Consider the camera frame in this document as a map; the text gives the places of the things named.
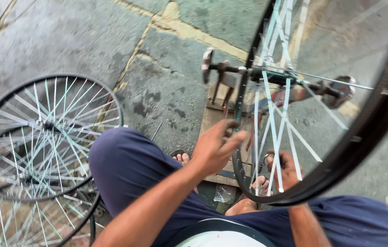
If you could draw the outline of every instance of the forearm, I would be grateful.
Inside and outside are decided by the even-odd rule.
[[[93,247],[150,246],[170,216],[203,178],[195,160],[136,199],[114,218]]]
[[[288,209],[291,232],[296,247],[330,247],[326,234],[308,204]]]

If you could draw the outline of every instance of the hand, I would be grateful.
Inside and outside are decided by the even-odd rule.
[[[268,154],[275,154],[273,150],[267,150]],[[266,157],[268,171],[272,171],[273,166],[273,157]],[[297,179],[296,167],[294,165],[293,156],[286,151],[279,151],[279,162],[281,163],[281,177],[282,177],[282,186],[285,190],[288,190],[290,187],[295,185],[299,180]],[[279,191],[278,184],[278,173],[275,171],[275,188],[276,191]]]
[[[204,172],[202,173],[204,176],[223,169],[232,152],[247,138],[245,131],[235,134],[227,132],[229,128],[236,128],[238,125],[236,120],[225,119],[203,132],[187,166],[198,166],[200,171]]]

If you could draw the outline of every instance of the navy shorts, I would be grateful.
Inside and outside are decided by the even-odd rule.
[[[89,164],[95,183],[112,216],[117,216],[182,166],[150,139],[126,127],[104,132],[92,145]],[[308,203],[336,247],[387,247],[388,205],[361,196],[317,198]],[[174,212],[153,246],[163,246],[181,229],[208,218],[222,218],[251,227],[277,247],[294,246],[286,208],[224,216],[194,191]]]

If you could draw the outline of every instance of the concrete ground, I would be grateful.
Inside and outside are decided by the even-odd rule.
[[[215,61],[243,64],[265,6],[260,0],[0,0],[0,95],[43,74],[92,76],[116,92],[125,124],[151,137],[163,122],[157,145],[191,153],[203,114],[210,113],[200,71],[204,51],[213,46]],[[312,0],[304,34],[300,51],[291,52],[298,70],[350,74],[372,85],[388,54],[388,1]],[[336,114],[350,122],[366,95],[358,89]],[[321,156],[340,135],[314,100],[292,105],[290,120]],[[296,145],[309,170],[314,161]],[[388,203],[388,134],[327,194]]]

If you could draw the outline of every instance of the person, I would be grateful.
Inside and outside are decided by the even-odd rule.
[[[246,198],[225,215],[209,207],[194,189],[224,168],[247,137],[243,131],[228,132],[237,126],[237,121],[223,120],[204,132],[191,160],[186,154],[170,157],[131,128],[104,132],[88,160],[114,219],[93,247],[388,246],[388,205],[360,196],[316,198],[261,211]],[[287,189],[297,182],[296,172],[290,154],[279,154]],[[255,184],[265,188],[268,181],[258,177]]]

